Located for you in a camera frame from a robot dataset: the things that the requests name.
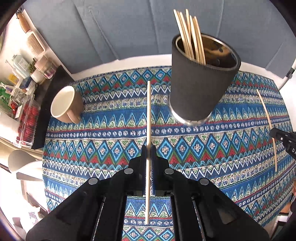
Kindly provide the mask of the wooden chopstick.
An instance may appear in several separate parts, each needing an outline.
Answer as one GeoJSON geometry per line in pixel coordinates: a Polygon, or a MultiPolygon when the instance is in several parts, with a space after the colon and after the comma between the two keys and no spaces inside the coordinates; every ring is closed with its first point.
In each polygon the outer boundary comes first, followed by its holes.
{"type": "Polygon", "coordinates": [[[181,39],[182,39],[182,41],[183,41],[183,45],[184,45],[184,43],[185,43],[185,37],[184,37],[184,35],[183,35],[182,26],[181,26],[181,22],[180,22],[180,19],[179,19],[179,12],[178,12],[176,9],[174,9],[173,12],[174,12],[175,19],[176,19],[176,22],[177,22],[177,25],[178,25],[178,29],[179,29],[179,32],[180,32],[180,36],[181,36],[181,39]]]}
{"type": "MultiPolygon", "coordinates": [[[[263,98],[262,98],[262,96],[261,96],[258,89],[256,89],[256,92],[257,92],[258,97],[259,97],[259,99],[261,101],[261,104],[263,106],[263,109],[264,109],[264,112],[265,112],[265,115],[266,115],[266,118],[267,118],[267,121],[268,121],[269,129],[271,130],[273,127],[272,127],[272,124],[271,124],[270,116],[269,116],[268,110],[266,108],[265,102],[264,102],[264,100],[263,100],[263,98]]],[[[273,142],[275,172],[277,172],[278,171],[278,157],[277,157],[276,142],[275,142],[274,138],[271,138],[271,139],[272,139],[272,142],[273,142]]]]}
{"type": "Polygon", "coordinates": [[[151,82],[147,82],[147,157],[145,166],[145,225],[149,224],[149,204],[151,197],[151,82]]]}

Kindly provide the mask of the patterned blue tablecloth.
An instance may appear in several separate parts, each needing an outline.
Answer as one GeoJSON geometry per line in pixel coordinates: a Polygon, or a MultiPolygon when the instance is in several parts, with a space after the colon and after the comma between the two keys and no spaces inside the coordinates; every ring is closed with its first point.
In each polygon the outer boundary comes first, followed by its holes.
{"type": "Polygon", "coordinates": [[[152,85],[152,144],[172,169],[190,179],[210,179],[260,225],[289,202],[295,160],[276,141],[277,172],[268,121],[292,130],[285,102],[272,79],[238,72],[207,122],[185,126],[168,107],[169,66],[123,70],[72,83],[84,102],[79,124],[51,118],[43,152],[50,211],[87,179],[106,179],[140,155],[147,139],[147,82],[152,85]]]}

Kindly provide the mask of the black cylindrical utensil holder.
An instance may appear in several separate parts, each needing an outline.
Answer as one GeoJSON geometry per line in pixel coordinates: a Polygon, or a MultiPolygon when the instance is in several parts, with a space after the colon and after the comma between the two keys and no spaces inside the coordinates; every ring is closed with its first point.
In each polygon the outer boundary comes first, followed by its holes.
{"type": "Polygon", "coordinates": [[[202,34],[206,64],[185,56],[180,35],[171,42],[171,92],[168,106],[172,116],[187,126],[206,122],[241,66],[236,51],[226,42],[202,34]]]}

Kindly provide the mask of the beige ceramic mug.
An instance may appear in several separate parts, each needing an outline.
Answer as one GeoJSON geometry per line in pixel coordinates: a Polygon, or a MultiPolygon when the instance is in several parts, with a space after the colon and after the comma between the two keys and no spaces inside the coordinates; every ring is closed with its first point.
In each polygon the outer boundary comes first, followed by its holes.
{"type": "Polygon", "coordinates": [[[51,103],[51,115],[64,123],[79,124],[84,109],[83,100],[72,86],[62,88],[51,103]]]}

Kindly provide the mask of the black side shelf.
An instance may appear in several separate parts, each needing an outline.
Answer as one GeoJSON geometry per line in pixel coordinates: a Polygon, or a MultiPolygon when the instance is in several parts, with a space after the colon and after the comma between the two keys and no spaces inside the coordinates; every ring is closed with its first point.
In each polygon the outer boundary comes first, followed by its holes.
{"type": "Polygon", "coordinates": [[[40,105],[40,112],[31,149],[37,150],[44,147],[46,132],[51,118],[51,104],[56,94],[67,85],[74,82],[73,78],[60,65],[51,79],[37,87],[34,100],[40,105]]]}

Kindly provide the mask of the clear box of red items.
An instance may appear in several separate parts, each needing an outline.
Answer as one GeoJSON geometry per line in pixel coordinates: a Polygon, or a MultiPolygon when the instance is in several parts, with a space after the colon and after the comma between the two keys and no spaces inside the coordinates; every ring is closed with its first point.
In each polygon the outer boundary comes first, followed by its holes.
{"type": "Polygon", "coordinates": [[[24,99],[16,109],[15,120],[18,122],[18,136],[15,145],[19,148],[31,148],[40,113],[40,105],[32,99],[24,99]]]}

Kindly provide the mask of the small pink glass jar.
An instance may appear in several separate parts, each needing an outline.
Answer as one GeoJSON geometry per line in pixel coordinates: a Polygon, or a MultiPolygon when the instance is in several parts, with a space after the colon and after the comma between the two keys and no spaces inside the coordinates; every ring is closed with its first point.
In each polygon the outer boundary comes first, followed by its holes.
{"type": "Polygon", "coordinates": [[[41,68],[40,72],[47,78],[51,79],[56,73],[56,66],[51,62],[47,61],[45,65],[41,68]]]}

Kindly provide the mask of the white paper roll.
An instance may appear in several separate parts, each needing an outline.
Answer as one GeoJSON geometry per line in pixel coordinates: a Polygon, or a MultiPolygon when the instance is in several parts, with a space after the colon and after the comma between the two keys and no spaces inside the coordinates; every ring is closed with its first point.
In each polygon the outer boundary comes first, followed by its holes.
{"type": "Polygon", "coordinates": [[[17,137],[19,136],[18,128],[19,122],[11,117],[9,117],[6,113],[1,111],[0,115],[0,132],[1,138],[6,139],[7,141],[13,143],[14,145],[18,145],[17,137]]]}

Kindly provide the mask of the white plastic bottle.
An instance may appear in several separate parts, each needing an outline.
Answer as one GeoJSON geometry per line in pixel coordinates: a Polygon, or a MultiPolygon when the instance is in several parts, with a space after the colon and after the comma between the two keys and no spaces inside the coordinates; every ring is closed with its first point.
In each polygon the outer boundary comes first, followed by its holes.
{"type": "Polygon", "coordinates": [[[14,55],[12,57],[12,62],[14,67],[18,72],[22,75],[23,78],[27,78],[30,76],[29,72],[29,63],[23,58],[22,55],[14,55]]]}

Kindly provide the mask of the wooden hairbrush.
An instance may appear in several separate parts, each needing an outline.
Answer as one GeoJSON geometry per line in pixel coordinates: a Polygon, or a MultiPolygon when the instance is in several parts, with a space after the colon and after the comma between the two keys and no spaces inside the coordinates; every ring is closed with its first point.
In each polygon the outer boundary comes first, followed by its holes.
{"type": "Polygon", "coordinates": [[[33,56],[39,56],[45,52],[45,47],[38,36],[33,32],[29,31],[26,33],[27,36],[27,47],[30,49],[30,52],[33,56]]]}

